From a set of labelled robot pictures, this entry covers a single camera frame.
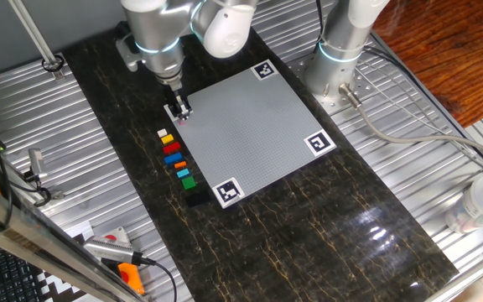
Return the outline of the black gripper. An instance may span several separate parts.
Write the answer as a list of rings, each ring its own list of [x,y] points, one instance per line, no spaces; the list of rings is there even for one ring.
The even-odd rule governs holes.
[[[186,91],[180,78],[163,79],[164,94],[173,117],[187,120],[192,113]]]

